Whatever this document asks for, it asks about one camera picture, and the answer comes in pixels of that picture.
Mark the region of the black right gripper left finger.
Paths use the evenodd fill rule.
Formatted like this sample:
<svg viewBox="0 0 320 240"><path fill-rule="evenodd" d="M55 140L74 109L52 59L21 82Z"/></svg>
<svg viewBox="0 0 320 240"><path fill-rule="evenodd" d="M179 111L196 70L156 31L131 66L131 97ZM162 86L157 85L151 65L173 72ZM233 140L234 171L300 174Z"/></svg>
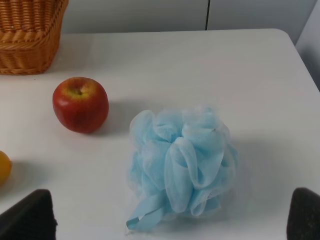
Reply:
<svg viewBox="0 0 320 240"><path fill-rule="evenodd" d="M33 191L0 214L2 240L55 240L57 226L47 189Z"/></svg>

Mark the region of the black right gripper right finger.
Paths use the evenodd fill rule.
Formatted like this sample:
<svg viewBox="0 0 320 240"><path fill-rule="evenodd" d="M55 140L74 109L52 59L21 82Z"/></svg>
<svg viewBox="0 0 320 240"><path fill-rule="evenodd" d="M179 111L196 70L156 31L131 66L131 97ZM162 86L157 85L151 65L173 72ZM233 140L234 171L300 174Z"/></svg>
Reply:
<svg viewBox="0 0 320 240"><path fill-rule="evenodd" d="M306 187L293 191L286 237L288 240L320 239L320 196Z"/></svg>

